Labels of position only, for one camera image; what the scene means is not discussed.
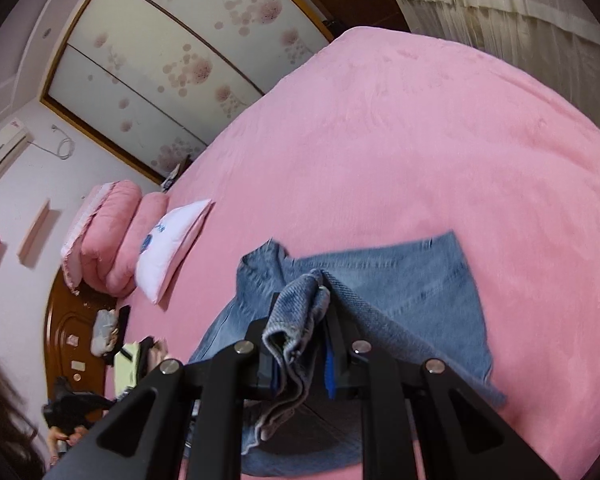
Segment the blue denim jacket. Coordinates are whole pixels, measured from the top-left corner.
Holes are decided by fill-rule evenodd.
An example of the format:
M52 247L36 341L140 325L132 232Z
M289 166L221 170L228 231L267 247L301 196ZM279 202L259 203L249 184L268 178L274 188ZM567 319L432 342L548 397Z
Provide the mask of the blue denim jacket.
M193 353L211 359L263 321L276 386L250 401L242 423L242 472L301 477L357 464L358 404L336 396L337 353L326 322L413 364L439 359L493 406L486 320L453 233L399 245L294 258L270 240L240 260L235 296Z

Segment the floral sliding wardrobe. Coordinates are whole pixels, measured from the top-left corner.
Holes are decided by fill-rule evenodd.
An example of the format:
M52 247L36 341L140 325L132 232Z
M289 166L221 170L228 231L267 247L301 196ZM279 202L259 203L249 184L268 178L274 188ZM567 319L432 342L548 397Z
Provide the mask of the floral sliding wardrobe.
M160 179L330 40L306 0L82 0L41 100Z

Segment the stack of folded clothes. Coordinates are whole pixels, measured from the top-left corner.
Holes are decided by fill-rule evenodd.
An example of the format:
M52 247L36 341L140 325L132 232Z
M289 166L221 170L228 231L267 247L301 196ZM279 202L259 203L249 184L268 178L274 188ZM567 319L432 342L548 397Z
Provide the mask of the stack of folded clothes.
M163 339L146 336L140 341L124 341L130 314L130 306L119 310L100 309L92 328L91 354L104 359L112 368L116 398L129 393L169 356Z

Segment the white air conditioner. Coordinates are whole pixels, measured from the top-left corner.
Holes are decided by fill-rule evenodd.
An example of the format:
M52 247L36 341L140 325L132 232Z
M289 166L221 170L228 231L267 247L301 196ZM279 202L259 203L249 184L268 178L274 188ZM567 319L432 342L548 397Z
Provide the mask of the white air conditioner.
M29 146L32 140L30 130L18 118L12 119L0 130L0 179L12 166L17 157Z

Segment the brown wooden headboard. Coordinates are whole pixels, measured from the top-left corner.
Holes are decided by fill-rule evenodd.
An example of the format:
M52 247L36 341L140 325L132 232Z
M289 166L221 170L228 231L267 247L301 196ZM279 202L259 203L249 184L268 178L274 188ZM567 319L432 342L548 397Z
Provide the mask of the brown wooden headboard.
M81 284L77 292L66 285L62 272L56 274L48 296L44 323L44 359L47 401L57 377L65 377L76 391L91 391L105 396L107 364L91 354L90 344L96 313L116 310L117 299ZM94 422L102 414L92 415ZM78 427L67 436L86 430Z

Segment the white pink pillow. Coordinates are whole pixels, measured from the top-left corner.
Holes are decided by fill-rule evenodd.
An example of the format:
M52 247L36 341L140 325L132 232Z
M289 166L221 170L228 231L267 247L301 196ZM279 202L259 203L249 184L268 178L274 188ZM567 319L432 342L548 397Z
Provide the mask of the white pink pillow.
M212 205L212 200L198 200L172 209L145 237L135 267L135 283L152 304L158 304L166 293Z

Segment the pink fleece bed blanket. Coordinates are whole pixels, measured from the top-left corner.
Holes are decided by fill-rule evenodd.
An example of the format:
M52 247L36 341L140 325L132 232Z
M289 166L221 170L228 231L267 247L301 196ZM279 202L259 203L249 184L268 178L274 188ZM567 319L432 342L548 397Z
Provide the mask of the pink fleece bed blanket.
M170 193L212 211L128 336L190 357L240 258L453 231L486 316L505 419L562 478L600 455L600 129L531 76L455 42L351 29L240 114Z

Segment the folded pink quilt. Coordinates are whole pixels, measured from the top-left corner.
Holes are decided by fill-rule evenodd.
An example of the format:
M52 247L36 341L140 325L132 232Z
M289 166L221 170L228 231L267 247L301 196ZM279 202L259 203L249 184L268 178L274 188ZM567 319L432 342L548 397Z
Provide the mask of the folded pink quilt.
M95 186L86 196L60 250L66 285L87 284L114 298L136 287L140 246L168 208L163 192L145 194L130 180Z

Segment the beige window curtain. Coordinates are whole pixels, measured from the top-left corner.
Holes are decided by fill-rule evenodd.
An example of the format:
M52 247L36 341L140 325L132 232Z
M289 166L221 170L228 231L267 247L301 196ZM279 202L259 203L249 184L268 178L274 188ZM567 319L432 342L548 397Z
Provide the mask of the beige window curtain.
M583 0L396 0L412 32L467 44L550 87L600 128L600 23Z

